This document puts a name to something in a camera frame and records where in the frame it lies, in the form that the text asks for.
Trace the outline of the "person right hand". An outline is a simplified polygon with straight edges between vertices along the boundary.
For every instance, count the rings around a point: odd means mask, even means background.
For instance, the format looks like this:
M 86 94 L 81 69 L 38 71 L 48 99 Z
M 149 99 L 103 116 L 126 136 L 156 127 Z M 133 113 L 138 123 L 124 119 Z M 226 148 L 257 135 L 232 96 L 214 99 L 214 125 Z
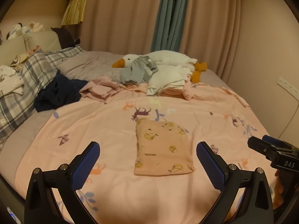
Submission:
M 284 187 L 280 178 L 280 173 L 280 170 L 276 170 L 275 172 L 276 181 L 274 185 L 274 197 L 272 201 L 274 209 L 280 207 L 284 202 L 284 197 L 282 195 L 284 192 Z

